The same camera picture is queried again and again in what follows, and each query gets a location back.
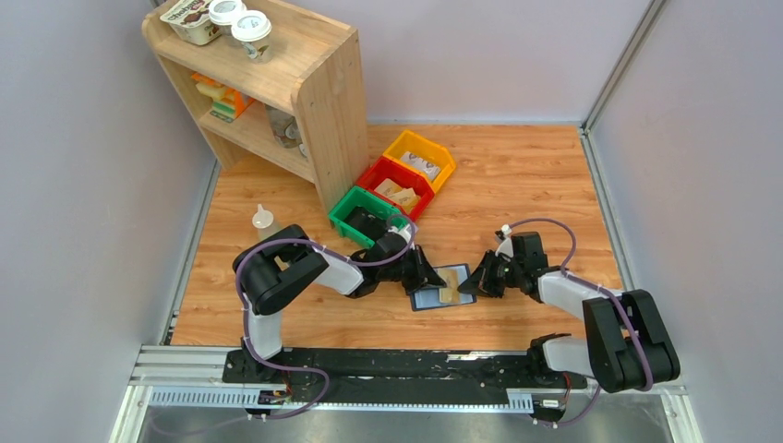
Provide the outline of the yellow VIP card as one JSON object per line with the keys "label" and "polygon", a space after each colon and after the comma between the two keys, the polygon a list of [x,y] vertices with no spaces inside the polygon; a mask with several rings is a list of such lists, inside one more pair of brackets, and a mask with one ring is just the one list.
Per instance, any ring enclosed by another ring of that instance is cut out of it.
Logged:
{"label": "yellow VIP card", "polygon": [[458,270],[452,268],[442,268],[438,269],[438,274],[445,282],[445,286],[439,288],[439,302],[444,305],[456,305],[460,303],[461,295],[458,291]]}
{"label": "yellow VIP card", "polygon": [[420,196],[413,188],[404,188],[389,195],[389,200],[401,207],[405,212],[410,213],[420,201]]}

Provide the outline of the navy blue card holder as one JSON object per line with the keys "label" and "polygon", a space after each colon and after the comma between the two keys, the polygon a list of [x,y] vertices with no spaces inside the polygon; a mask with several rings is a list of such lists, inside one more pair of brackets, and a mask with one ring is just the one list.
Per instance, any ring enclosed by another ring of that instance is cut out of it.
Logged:
{"label": "navy blue card holder", "polygon": [[[470,275],[470,269],[467,264],[455,264],[450,266],[437,267],[435,270],[442,268],[457,269],[459,272],[459,284],[465,281]],[[444,305],[439,302],[439,289],[426,289],[420,290],[409,295],[411,307],[414,312],[425,311],[432,309],[439,309],[445,307],[453,307],[458,305],[471,305],[476,302],[476,296],[466,293],[460,293],[461,302],[456,305]]]}

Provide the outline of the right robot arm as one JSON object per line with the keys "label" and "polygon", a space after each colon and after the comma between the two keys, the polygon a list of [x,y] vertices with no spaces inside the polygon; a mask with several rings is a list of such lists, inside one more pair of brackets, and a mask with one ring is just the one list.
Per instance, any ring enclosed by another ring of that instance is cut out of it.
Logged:
{"label": "right robot arm", "polygon": [[582,339],[553,333],[531,341],[526,372],[535,384],[550,386],[568,372],[615,393],[680,376],[680,359],[651,293],[607,289],[550,265],[539,233],[498,236],[499,247],[485,253],[460,292],[502,297],[518,289],[584,323]]}

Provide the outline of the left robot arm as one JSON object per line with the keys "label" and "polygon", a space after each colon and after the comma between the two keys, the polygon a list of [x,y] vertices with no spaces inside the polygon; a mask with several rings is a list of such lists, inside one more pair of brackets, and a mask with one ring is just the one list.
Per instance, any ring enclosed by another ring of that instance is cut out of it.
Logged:
{"label": "left robot arm", "polygon": [[240,253],[232,268],[249,374],[263,383],[281,374],[282,311],[314,284],[352,299],[373,293],[382,282],[399,282],[408,293],[445,288],[447,282],[414,243],[415,232],[412,226],[392,226],[371,247],[344,256],[292,224]]}

